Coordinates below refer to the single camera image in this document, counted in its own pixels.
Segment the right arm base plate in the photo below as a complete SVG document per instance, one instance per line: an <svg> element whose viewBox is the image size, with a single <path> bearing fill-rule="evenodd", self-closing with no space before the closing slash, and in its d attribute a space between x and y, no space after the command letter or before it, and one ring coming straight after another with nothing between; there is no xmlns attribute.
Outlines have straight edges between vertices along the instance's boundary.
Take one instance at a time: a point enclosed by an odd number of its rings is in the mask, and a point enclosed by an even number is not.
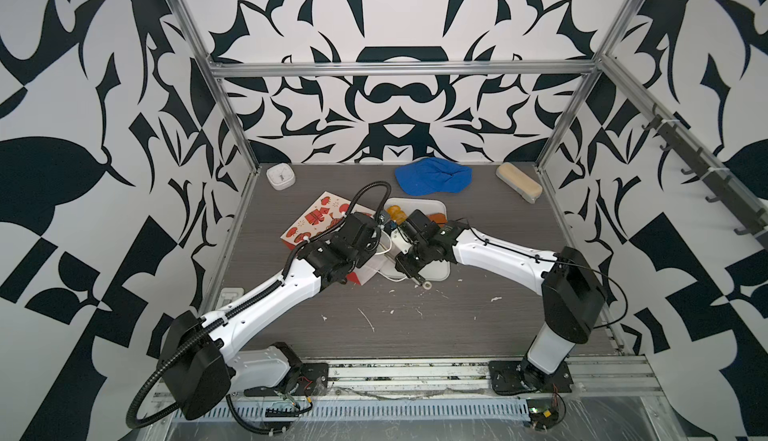
<svg viewBox="0 0 768 441"><path fill-rule="evenodd" d="M553 373L545 373L527 360L490 361L488 370L491 389L500 396L571 392L572 376L566 362Z"/></svg>

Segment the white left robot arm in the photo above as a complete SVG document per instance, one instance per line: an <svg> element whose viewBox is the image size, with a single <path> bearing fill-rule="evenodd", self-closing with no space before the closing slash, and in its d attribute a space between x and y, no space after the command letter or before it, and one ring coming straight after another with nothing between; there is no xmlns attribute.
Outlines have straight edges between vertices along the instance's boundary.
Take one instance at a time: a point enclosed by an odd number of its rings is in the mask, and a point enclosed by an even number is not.
<svg viewBox="0 0 768 441"><path fill-rule="evenodd" d="M265 360L254 368L240 360L240 351L294 306L345 283L376 254L384 223L382 214L348 214L299 243L282 271L237 301L201 317L185 312L174 319L157 364L159 379L174 398L173 410L199 418L248 378L261 387L284 384L299 364L290 349L279 343L268 347Z"/></svg>

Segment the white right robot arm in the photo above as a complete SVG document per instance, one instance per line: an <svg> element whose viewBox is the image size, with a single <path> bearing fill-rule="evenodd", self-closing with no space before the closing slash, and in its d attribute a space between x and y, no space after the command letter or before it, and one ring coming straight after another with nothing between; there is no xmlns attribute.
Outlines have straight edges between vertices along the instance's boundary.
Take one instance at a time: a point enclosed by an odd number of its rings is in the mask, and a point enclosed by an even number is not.
<svg viewBox="0 0 768 441"><path fill-rule="evenodd" d="M420 281L435 262L482 269L514 281L539 295L544 324L529 347L522 370L551 376L576 345L586 343L606 301L597 272L582 253L566 247L556 253L503 241L463 221L442 225L420 211L398 226L405 248L395 257L398 272Z"/></svg>

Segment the white red paper bag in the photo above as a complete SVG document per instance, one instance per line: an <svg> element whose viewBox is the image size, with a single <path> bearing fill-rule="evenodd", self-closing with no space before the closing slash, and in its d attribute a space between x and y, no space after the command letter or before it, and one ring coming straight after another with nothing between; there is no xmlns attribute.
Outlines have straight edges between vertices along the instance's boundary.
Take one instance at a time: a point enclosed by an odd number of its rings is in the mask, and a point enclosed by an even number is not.
<svg viewBox="0 0 768 441"><path fill-rule="evenodd" d="M299 242L320 234L341 221L350 201L328 191L323 192L310 207L281 235L281 241L293 249ZM376 252L362 267L355 268L346 280L364 285L384 267L385 251L391 246L386 241L383 247L377 247Z"/></svg>

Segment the yellow fake croissant bread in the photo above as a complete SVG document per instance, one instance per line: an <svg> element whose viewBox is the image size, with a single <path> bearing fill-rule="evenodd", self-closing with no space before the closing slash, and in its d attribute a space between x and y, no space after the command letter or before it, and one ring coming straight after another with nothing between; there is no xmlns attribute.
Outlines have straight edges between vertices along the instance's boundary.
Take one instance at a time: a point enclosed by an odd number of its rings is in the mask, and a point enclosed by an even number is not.
<svg viewBox="0 0 768 441"><path fill-rule="evenodd" d="M386 211L397 225L401 225L407 219L407 214L398 205L391 205Z"/></svg>

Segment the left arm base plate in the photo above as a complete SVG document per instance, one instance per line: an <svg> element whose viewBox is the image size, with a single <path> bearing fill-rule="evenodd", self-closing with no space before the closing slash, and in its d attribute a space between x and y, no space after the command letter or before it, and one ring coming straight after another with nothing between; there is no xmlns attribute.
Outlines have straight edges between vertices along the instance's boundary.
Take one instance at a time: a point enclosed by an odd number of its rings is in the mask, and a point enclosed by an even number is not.
<svg viewBox="0 0 768 441"><path fill-rule="evenodd" d="M290 394L291 396L321 395L327 391L328 377L328 363L304 363L298 368L291 368L286 378L276 387L250 388L244 391L244 395L247 397L277 396L278 394Z"/></svg>

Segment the orange fake baguette bread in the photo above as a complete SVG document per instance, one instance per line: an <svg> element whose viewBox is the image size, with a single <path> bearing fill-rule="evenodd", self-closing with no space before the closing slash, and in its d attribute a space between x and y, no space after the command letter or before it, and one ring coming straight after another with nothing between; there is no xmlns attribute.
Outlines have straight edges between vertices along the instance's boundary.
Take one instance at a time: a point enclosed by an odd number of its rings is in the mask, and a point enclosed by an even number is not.
<svg viewBox="0 0 768 441"><path fill-rule="evenodd" d="M428 219L432 222L435 222L439 226L443 226L447 222L447 218L442 213L434 213L428 215Z"/></svg>

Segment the metal white-tipped tongs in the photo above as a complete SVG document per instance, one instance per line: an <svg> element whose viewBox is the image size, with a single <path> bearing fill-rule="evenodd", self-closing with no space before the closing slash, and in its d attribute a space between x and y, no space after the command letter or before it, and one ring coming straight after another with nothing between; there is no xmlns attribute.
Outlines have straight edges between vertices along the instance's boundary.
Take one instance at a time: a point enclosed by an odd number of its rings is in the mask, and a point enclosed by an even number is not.
<svg viewBox="0 0 768 441"><path fill-rule="evenodd" d="M432 289L432 283L422 277L417 277L414 279L415 284L423 289L423 290L431 290Z"/></svg>

